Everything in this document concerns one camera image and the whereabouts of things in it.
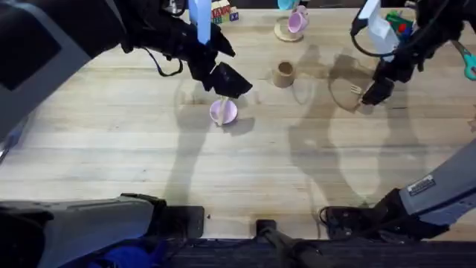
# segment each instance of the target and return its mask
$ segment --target wooden table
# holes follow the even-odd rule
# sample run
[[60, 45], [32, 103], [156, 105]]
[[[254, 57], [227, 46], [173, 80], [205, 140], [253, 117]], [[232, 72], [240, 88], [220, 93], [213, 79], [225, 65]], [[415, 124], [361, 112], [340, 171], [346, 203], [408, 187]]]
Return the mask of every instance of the wooden table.
[[[299, 43], [275, 38], [273, 24], [286, 15], [275, 10], [241, 10], [240, 21], [223, 25], [237, 56], [220, 60], [254, 84], [236, 101], [239, 120], [223, 129], [208, 115], [217, 96], [188, 71], [162, 78], [145, 51], [102, 54], [32, 114], [0, 166], [0, 197], [137, 192], [203, 205], [205, 237], [250, 237], [261, 218], [292, 237], [325, 237], [319, 208], [373, 205], [475, 137], [476, 84], [451, 45], [370, 114], [356, 108], [350, 86], [366, 87], [376, 66], [350, 42], [356, 12], [312, 10]], [[461, 41], [476, 52], [471, 30]], [[158, 58], [166, 71], [177, 67]], [[292, 88], [270, 82], [281, 60], [297, 66]], [[475, 221], [469, 213], [439, 239], [476, 240]]]

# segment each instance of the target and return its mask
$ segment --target black cable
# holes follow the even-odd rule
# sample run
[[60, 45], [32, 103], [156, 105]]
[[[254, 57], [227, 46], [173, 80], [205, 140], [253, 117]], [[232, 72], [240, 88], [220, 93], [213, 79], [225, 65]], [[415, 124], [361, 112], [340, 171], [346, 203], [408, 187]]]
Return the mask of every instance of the black cable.
[[162, 68], [160, 67], [160, 65], [157, 63], [157, 60], [155, 59], [154, 55], [152, 55], [152, 53], [150, 53], [149, 49], [147, 48], [144, 48], [143, 49], [145, 51], [147, 51], [147, 53], [149, 54], [149, 56], [152, 58], [152, 60], [154, 61], [155, 63], [155, 66], [157, 67], [157, 71], [158, 73], [162, 76], [162, 77], [171, 77], [171, 76], [174, 76], [176, 74], [180, 74], [184, 71], [184, 63], [181, 61], [181, 60], [178, 60], [178, 70], [177, 71], [174, 71], [173, 73], [171, 74], [166, 74], [162, 71]]
[[441, 13], [445, 10], [445, 8], [448, 6], [450, 0], [445, 0], [440, 7], [438, 8], [438, 11], [436, 12], [435, 16], [430, 20], [430, 22], [423, 28], [420, 29], [419, 36], [415, 39], [413, 39], [411, 42], [407, 43], [406, 45], [403, 45], [402, 47], [396, 48], [392, 52], [384, 53], [384, 54], [379, 54], [379, 53], [372, 53], [364, 48], [362, 48], [356, 40], [356, 34], [351, 34], [350, 37], [352, 39], [352, 44], [357, 48], [358, 51], [361, 53], [369, 56], [369, 57], [389, 57], [389, 56], [394, 56], [395, 54], [402, 52], [404, 50], [407, 50], [414, 45], [416, 45], [423, 37], [424, 35], [427, 34], [428, 30], [433, 26], [433, 24], [436, 22], [436, 20], [441, 16]]

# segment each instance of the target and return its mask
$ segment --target green object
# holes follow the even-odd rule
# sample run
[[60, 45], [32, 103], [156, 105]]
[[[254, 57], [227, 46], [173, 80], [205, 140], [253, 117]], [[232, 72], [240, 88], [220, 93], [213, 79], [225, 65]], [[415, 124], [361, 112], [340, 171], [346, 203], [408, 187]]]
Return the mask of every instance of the green object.
[[461, 53], [466, 67], [464, 69], [464, 75], [471, 81], [476, 81], [476, 57], [467, 50], [464, 45], [458, 41], [452, 41], [454, 47]]
[[385, 20], [390, 23], [390, 26], [395, 31], [400, 41], [407, 37], [405, 35], [405, 32], [399, 31], [400, 25], [405, 25], [405, 29], [412, 29], [414, 26], [414, 22], [409, 21], [407, 19], [403, 19], [396, 10], [392, 10], [391, 12], [389, 12], [389, 14], [387, 14], [387, 16], [385, 17]]

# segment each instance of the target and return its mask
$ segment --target label sticker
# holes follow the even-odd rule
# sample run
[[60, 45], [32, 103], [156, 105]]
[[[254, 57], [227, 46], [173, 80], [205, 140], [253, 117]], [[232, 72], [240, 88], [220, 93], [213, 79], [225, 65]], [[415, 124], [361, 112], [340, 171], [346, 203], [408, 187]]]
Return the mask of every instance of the label sticker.
[[429, 188], [435, 186], [437, 183], [434, 181], [432, 175], [428, 175], [425, 178], [421, 179], [418, 182], [415, 182], [414, 184], [410, 185], [407, 187], [408, 193], [410, 196], [415, 196], [417, 194], [420, 194]]

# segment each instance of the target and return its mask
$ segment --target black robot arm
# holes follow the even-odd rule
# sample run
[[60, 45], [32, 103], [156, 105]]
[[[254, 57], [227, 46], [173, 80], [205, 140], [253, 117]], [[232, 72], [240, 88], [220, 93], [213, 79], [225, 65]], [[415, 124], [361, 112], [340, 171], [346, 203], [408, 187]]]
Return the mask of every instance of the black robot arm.
[[0, 141], [89, 60], [119, 44], [126, 53], [150, 48], [186, 61], [207, 91], [231, 98], [246, 93], [252, 85], [245, 78], [225, 63], [216, 66], [219, 52], [234, 56], [220, 28], [212, 25], [210, 41], [201, 44], [196, 26], [163, 2], [0, 2]]
[[420, 0], [415, 8], [419, 29], [400, 43], [393, 61], [380, 59], [373, 75], [374, 83], [362, 97], [363, 104], [381, 103], [392, 95], [394, 82], [407, 83], [415, 67], [423, 71], [425, 61], [438, 48], [460, 38], [465, 21], [476, 31], [475, 0]]

